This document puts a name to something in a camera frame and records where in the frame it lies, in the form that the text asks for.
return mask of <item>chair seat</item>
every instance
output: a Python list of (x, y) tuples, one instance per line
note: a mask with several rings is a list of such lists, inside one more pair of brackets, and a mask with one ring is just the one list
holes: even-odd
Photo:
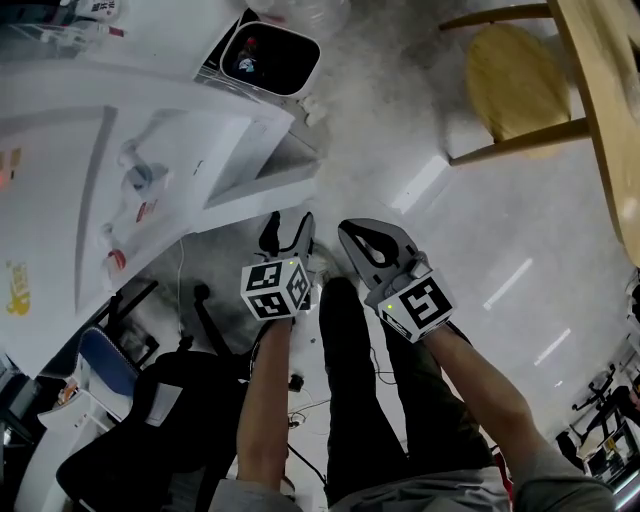
[[(473, 108), (497, 142), (571, 120), (569, 84), (553, 55), (526, 30), (496, 23), (467, 53)], [(542, 156), (549, 148), (529, 152)]]

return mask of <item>white cube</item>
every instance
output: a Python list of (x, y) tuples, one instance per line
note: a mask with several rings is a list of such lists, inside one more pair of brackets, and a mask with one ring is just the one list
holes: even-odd
[(240, 295), (257, 320), (296, 316), (310, 288), (298, 257), (242, 269)]
[(411, 342), (449, 318), (455, 302), (439, 270), (432, 270), (378, 304), (378, 316)]

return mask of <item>gray floor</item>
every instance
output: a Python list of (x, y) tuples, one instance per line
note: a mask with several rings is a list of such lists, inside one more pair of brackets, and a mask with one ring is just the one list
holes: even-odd
[[(372, 217), (404, 227), (444, 272), (458, 301), (455, 322), (524, 393), (540, 430), (553, 436), (628, 332), (624, 287), (632, 266), (611, 227), (590, 142), (570, 144), (545, 160), (518, 155), (452, 170), (437, 197), (425, 194), (407, 214), (388, 206), (434, 155), (459, 155), (491, 142), (470, 110), (464, 83), (465, 49), (477, 29), (441, 34), (437, 24), (506, 3), (353, 0), (347, 28), (323, 45), (325, 71), (314, 90), (329, 109), (331, 135), (318, 193), (284, 212), (284, 220), (291, 234), (312, 211), (317, 238), (344, 263), (336, 232), (341, 220)], [(553, 22), (524, 25), (554, 43)], [(580, 116), (575, 91), (572, 98)], [(183, 319), (196, 336), (192, 286), (204, 281), (213, 293), (209, 310), (230, 344), (241, 350), (253, 339), (258, 326), (238, 288), (258, 226), (256, 220), (184, 239)], [(485, 302), (529, 259), (526, 272), (487, 310)], [(165, 285), (154, 300), (164, 301), (167, 311), (175, 308), (179, 261), (176, 245), (145, 272)], [(149, 314), (162, 336), (177, 339), (175, 314)], [(386, 369), (382, 331), (367, 315)], [(304, 374), (311, 398), (292, 396), (292, 407), (328, 397), (317, 310), (299, 322), (294, 345), (292, 368)], [(402, 439), (395, 389), (380, 383), (379, 397)], [(309, 412), (290, 440), (323, 471), (328, 408)], [(295, 459), (289, 465), (305, 509), (319, 510), (319, 481)]]

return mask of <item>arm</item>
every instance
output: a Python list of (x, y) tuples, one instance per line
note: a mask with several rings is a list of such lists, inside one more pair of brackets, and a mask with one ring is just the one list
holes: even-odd
[(287, 460), (291, 320), (276, 320), (260, 341), (238, 425), (238, 480), (275, 491)]
[(525, 398), (469, 343), (446, 326), (436, 329), (422, 342), (449, 376), (476, 421), (498, 443), (512, 471), (526, 465), (546, 446)]

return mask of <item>trash can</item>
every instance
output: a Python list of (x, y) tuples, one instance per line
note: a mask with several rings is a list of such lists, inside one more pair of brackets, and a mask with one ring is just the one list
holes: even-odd
[(254, 21), (232, 36), (220, 61), (229, 78), (291, 98), (304, 98), (320, 67), (320, 45), (286, 28)]

